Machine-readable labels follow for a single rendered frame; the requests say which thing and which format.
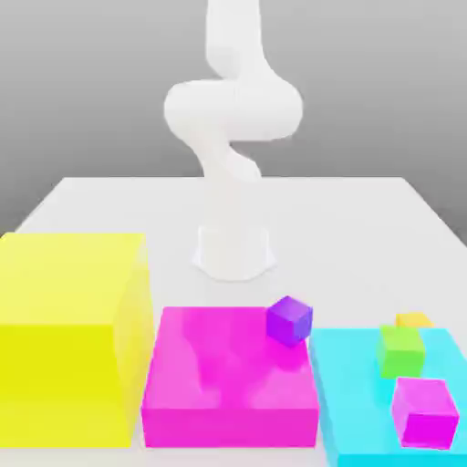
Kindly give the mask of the small purple cube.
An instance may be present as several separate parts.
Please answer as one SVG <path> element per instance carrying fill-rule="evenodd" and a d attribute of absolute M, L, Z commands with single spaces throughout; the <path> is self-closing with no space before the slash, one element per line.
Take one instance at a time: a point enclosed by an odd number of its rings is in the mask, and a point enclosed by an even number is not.
<path fill-rule="evenodd" d="M 288 347 L 305 340 L 311 332 L 313 307 L 284 296 L 266 310 L 266 333 Z"/>

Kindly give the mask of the small orange cube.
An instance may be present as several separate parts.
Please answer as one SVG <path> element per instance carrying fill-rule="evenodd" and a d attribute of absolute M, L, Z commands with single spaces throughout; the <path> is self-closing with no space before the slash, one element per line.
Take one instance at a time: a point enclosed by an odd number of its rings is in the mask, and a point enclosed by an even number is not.
<path fill-rule="evenodd" d="M 396 315 L 395 324 L 397 327 L 434 327 L 432 321 L 422 312 L 398 313 Z"/>

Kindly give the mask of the small green cube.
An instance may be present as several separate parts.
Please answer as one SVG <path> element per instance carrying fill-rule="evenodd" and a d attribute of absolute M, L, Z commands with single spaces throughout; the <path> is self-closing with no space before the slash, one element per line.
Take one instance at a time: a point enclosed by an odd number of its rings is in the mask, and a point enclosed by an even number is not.
<path fill-rule="evenodd" d="M 426 349 L 417 328 L 382 325 L 376 352 L 382 378 L 421 376 Z"/>

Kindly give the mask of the small magenta cube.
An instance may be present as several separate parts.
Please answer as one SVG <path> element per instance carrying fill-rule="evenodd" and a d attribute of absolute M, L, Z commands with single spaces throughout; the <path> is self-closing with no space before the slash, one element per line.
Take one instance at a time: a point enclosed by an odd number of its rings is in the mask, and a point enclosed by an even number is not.
<path fill-rule="evenodd" d="M 397 378 L 390 414 L 404 448 L 449 450 L 460 421 L 444 379 Z"/>

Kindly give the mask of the large magenta box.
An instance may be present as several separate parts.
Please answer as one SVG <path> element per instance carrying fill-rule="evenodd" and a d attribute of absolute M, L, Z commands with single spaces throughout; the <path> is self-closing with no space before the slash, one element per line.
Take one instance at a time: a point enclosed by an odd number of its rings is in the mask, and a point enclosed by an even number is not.
<path fill-rule="evenodd" d="M 313 448 L 307 345 L 269 337 L 263 307 L 167 306 L 140 413 L 149 448 Z"/>

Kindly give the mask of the large yellow box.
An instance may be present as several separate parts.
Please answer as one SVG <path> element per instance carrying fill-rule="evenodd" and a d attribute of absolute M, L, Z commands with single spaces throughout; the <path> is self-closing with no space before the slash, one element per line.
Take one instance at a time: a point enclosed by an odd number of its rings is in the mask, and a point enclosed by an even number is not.
<path fill-rule="evenodd" d="M 127 448 L 154 343 L 141 233 L 0 238 L 0 448 Z"/>

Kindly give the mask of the large cyan box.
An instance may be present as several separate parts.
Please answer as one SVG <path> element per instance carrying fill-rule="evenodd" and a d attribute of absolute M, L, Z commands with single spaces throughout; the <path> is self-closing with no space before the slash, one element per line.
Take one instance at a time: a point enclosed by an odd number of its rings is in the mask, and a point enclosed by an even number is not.
<path fill-rule="evenodd" d="M 330 467 L 467 467 L 467 358 L 443 328 L 420 332 L 423 377 L 443 379 L 461 420 L 447 451 L 400 446 L 390 405 L 395 382 L 379 374 L 376 328 L 316 328 L 310 358 Z"/>

